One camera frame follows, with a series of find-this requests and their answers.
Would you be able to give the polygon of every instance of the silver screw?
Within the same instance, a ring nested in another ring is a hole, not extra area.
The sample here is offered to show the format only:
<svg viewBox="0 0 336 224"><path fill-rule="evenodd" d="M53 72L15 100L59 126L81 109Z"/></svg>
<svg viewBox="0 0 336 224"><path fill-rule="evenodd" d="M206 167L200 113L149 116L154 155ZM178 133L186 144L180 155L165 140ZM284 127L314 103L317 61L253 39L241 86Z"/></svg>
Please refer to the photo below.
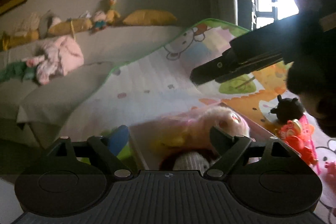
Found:
<svg viewBox="0 0 336 224"><path fill-rule="evenodd" d="M131 175L131 172L126 169L119 169L116 172L114 172L114 175L118 178L126 178Z"/></svg>
<svg viewBox="0 0 336 224"><path fill-rule="evenodd" d="M210 170L207 172L207 174L208 174L208 176L213 177L213 178L219 178L219 177L221 177L222 175L224 175L223 171L218 170L218 169L210 169Z"/></svg>

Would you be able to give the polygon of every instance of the ribbed black surface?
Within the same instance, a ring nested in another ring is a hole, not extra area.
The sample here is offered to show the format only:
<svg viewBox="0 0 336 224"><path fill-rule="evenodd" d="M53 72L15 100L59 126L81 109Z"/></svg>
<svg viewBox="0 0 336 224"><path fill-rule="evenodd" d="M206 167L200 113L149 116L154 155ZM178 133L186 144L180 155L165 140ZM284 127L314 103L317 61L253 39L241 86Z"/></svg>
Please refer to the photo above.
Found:
<svg viewBox="0 0 336 224"><path fill-rule="evenodd" d="M221 182L203 179L197 171L141 171L128 182L114 184L96 207L67 218L24 214L17 224L323 224L305 213L274 218L240 205Z"/></svg>

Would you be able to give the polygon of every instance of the pink clothing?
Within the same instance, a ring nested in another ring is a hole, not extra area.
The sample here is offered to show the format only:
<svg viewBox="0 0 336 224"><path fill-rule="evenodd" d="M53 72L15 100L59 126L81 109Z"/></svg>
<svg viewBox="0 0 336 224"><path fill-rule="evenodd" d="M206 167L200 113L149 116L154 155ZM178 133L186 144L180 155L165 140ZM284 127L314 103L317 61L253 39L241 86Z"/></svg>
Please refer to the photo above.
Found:
<svg viewBox="0 0 336 224"><path fill-rule="evenodd" d="M28 67L37 66L36 78L41 85L47 84L51 75L67 75L84 64L82 51L71 36L64 35L42 48L45 55L24 60Z"/></svg>

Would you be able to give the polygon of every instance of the black plush toy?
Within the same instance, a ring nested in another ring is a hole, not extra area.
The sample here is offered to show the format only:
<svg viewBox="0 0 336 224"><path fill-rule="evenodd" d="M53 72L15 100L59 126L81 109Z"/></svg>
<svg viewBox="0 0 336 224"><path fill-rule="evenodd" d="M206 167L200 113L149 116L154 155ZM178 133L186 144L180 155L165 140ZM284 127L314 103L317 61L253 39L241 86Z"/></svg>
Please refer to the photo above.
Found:
<svg viewBox="0 0 336 224"><path fill-rule="evenodd" d="M286 124L287 121L299 120L303 116L304 108L298 98L281 98L277 96L278 105L271 109L271 113L276 114L280 123Z"/></svg>

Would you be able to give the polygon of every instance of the beige sofa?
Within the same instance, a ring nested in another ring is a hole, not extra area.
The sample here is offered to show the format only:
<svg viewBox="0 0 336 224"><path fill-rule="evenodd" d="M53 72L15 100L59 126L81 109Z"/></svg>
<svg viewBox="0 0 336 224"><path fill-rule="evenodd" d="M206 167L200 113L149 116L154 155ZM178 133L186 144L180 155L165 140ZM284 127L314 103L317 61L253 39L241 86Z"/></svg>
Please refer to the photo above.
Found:
<svg viewBox="0 0 336 224"><path fill-rule="evenodd" d="M45 86L18 79L0 83L0 139L48 147L71 112L105 82L113 67L148 54L182 30L174 26L129 26L76 34L84 55L82 67ZM0 70L36 55L45 40L0 52Z"/></svg>

